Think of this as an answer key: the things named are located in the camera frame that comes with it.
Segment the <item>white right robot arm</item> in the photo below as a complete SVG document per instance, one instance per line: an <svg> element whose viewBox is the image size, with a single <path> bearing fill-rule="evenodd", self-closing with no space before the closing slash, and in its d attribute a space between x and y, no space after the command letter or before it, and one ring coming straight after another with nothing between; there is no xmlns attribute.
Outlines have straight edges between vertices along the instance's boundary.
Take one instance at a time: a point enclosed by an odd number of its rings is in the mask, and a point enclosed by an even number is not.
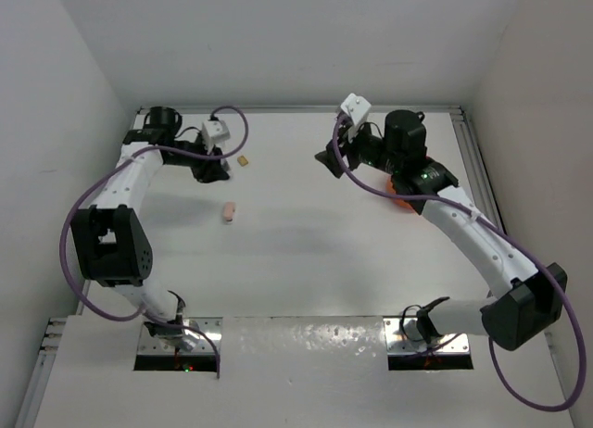
<svg viewBox="0 0 593 428"><path fill-rule="evenodd" d="M82 277L165 322L175 321L184 303L151 276L153 250L139 219L148 187L164 166L186 167L199 183L230 178L225 122L210 116L191 141L182 139L184 130L175 109L150 108L142 128L125 134L118 172L100 184L89 206L76 209L69 225Z"/></svg>

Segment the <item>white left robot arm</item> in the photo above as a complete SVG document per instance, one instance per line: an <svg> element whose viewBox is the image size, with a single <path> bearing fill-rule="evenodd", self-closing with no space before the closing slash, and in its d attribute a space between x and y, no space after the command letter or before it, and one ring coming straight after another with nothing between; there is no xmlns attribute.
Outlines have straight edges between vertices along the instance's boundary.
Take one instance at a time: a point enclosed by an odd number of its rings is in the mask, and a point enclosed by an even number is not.
<svg viewBox="0 0 593 428"><path fill-rule="evenodd" d="M428 156L423 121L422 112L394 110L375 136L366 120L341 112L336 136L315 157L336 178L361 164L388 174L402 202L444 233L486 281L488 299L442 296L420 307L406 327L411 340L432 345L446 334L478 334L514 351L559 319L559 294L543 270L490 231L458 179Z"/></svg>

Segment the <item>pink mini stapler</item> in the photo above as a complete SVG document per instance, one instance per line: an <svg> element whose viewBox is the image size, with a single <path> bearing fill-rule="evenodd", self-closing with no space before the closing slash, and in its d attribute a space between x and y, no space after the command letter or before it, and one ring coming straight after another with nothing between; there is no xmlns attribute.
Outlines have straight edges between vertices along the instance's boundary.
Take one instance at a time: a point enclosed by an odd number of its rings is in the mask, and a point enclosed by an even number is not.
<svg viewBox="0 0 593 428"><path fill-rule="evenodd" d="M236 204L234 202L226 202L222 208L222 220L225 223L232 223L236 213Z"/></svg>

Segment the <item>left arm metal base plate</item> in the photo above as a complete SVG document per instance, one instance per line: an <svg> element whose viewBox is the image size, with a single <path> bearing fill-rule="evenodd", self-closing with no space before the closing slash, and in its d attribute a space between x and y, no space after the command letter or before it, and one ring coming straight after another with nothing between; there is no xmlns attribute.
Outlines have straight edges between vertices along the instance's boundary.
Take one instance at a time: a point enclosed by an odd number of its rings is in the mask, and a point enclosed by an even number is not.
<svg viewBox="0 0 593 428"><path fill-rule="evenodd" d="M149 356L172 355L175 348L183 355L213 355L214 350L208 340L217 349L221 348L222 319L185 318L183 326L188 329L171 329L152 321L145 321L141 328L137 353Z"/></svg>

